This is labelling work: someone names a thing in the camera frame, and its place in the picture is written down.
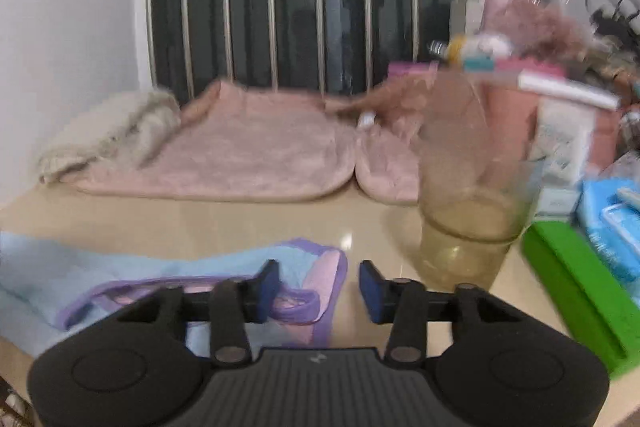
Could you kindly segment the yellow white plush toy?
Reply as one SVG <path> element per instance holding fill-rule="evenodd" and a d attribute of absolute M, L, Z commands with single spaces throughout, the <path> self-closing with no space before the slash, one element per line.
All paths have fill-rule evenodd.
<path fill-rule="evenodd" d="M 455 35 L 446 46 L 445 60 L 456 65 L 479 57 L 499 60 L 499 58 L 508 58 L 513 51 L 512 42 L 503 35 L 487 32 L 476 35 Z"/>

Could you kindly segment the pink blue purple-trimmed garment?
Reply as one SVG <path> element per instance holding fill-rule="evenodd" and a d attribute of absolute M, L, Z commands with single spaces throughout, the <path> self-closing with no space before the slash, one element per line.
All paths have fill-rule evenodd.
<path fill-rule="evenodd" d="M 247 325 L 250 349 L 324 348 L 346 279 L 343 251 L 292 241 L 196 260 L 99 254 L 50 239 L 1 235 L 1 336 L 32 357 L 163 287 L 194 294 L 249 279 L 269 260 L 280 291 L 265 324 Z"/>

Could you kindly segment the blue tissue pack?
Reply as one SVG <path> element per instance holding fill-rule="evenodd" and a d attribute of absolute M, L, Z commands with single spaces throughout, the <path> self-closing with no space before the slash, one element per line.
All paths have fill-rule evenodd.
<path fill-rule="evenodd" d="M 639 299 L 639 211 L 618 195 L 639 192 L 631 179 L 582 182 L 577 219 L 592 248 L 617 282 Z"/>

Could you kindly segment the white flat box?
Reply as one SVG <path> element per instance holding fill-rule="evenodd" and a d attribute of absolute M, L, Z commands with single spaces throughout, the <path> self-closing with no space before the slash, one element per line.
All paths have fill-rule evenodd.
<path fill-rule="evenodd" d="M 521 72 L 518 75 L 518 89 L 547 98 L 562 98 L 562 100 L 613 112 L 620 108 L 620 98 L 615 94 L 578 81 L 545 76 L 536 72 Z"/>

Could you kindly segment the green book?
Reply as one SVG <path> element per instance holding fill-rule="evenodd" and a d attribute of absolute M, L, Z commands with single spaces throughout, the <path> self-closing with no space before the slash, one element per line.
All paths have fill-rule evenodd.
<path fill-rule="evenodd" d="M 522 235 L 521 253 L 553 301 L 570 335 L 613 378 L 639 366 L 639 308 L 569 225 L 538 221 Z"/>

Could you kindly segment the folded beige knit blanket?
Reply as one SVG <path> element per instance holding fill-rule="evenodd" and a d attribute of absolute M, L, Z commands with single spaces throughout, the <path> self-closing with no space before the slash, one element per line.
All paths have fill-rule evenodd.
<path fill-rule="evenodd" d="M 140 167 L 180 124 L 178 102 L 166 90 L 116 93 L 75 117 L 43 147 L 38 178 L 52 183 L 96 161 Z"/>

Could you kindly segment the clear drinking glass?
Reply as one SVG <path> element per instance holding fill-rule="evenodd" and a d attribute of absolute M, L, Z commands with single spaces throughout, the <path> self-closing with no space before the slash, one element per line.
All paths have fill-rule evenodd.
<path fill-rule="evenodd" d="M 546 155 L 528 144 L 507 147 L 489 126 L 480 78 L 448 69 L 436 72 L 416 150 L 416 272 L 445 291 L 462 283 L 489 288 L 532 215 Z"/>

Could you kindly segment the white small carton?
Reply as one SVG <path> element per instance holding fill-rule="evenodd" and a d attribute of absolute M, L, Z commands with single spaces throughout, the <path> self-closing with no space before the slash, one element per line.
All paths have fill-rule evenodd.
<path fill-rule="evenodd" d="M 544 162 L 544 181 L 574 186 L 582 179 L 594 129 L 596 111 L 593 108 L 555 98 L 543 98 L 539 102 L 529 158 Z"/>

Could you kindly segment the pink quilted jacket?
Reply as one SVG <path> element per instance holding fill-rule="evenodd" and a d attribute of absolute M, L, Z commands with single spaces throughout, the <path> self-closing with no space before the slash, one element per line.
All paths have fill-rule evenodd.
<path fill-rule="evenodd" d="M 99 161 L 63 180 L 96 195 L 218 202 L 303 202 L 355 180 L 378 202 L 413 204 L 414 143 L 434 80 L 392 77 L 351 100 L 216 81 L 145 165 Z"/>

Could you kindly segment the salmon pink box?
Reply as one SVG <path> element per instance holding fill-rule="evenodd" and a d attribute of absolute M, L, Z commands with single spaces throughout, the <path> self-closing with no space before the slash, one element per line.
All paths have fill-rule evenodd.
<path fill-rule="evenodd" d="M 526 159 L 536 132 L 540 96 L 498 84 L 485 84 L 482 90 L 495 152 L 504 159 Z"/>

